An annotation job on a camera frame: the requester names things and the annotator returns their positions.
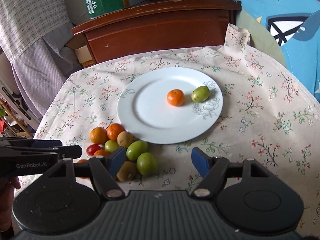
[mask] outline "red tomato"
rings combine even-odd
[[[101,150],[99,144],[92,144],[92,145],[88,146],[86,152],[88,155],[93,156],[94,153],[98,150]]]

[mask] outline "green tomato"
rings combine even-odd
[[[113,140],[108,140],[104,145],[104,149],[110,153],[118,149],[118,147],[119,147],[118,143]]]
[[[136,141],[129,145],[126,155],[130,161],[135,162],[137,161],[140,154],[147,152],[148,149],[149,145],[147,142]]]
[[[210,90],[207,86],[201,86],[196,88],[192,94],[191,94],[191,99],[192,101],[199,103],[206,101],[210,96]]]
[[[151,153],[143,153],[137,159],[137,169],[143,176],[154,174],[158,171],[158,163]]]

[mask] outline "floral tablecloth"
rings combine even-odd
[[[232,162],[253,157],[302,197],[305,210],[298,232],[320,236],[320,105],[282,65],[250,47],[249,36],[247,30],[229,25],[222,46],[148,52],[74,73],[51,104],[36,138],[81,145],[82,158],[87,159],[89,132],[94,127],[106,128],[118,122],[117,100],[131,81],[165,67],[202,71],[217,82],[223,93],[223,110],[218,121],[190,141],[151,145],[150,152],[159,162],[159,173],[137,176],[129,183],[121,183],[121,187],[126,192],[191,191],[201,181],[190,160],[193,147]],[[21,177],[21,190],[37,177]],[[77,181],[91,187],[88,179]],[[236,182],[237,179],[231,179],[228,183]]]

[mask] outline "checkered fabric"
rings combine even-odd
[[[0,0],[0,47],[12,63],[68,21],[64,0]]]

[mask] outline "human hand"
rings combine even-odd
[[[7,231],[11,226],[11,206],[15,188],[21,188],[18,177],[0,178],[0,232]]]

